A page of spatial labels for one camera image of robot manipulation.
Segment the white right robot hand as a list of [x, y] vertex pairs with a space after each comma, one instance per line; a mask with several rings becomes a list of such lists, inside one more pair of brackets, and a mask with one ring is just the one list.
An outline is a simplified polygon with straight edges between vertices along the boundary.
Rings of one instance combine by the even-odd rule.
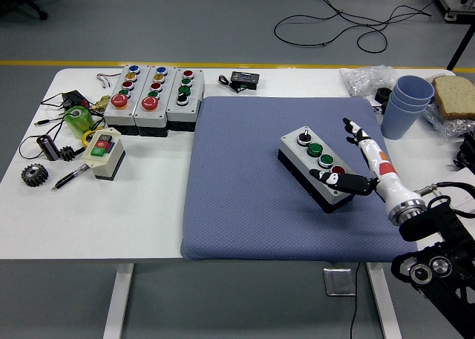
[[394, 223], [397, 222], [397, 217], [405, 212], [425, 210], [422, 197], [404, 186], [389, 157], [378, 143], [354, 121], [344, 118], [343, 122], [345, 130], [351, 134], [347, 141], [359, 147], [373, 178], [317, 169], [310, 170], [309, 174], [336, 191], [362, 196], [376, 192], [385, 203], [389, 220]]

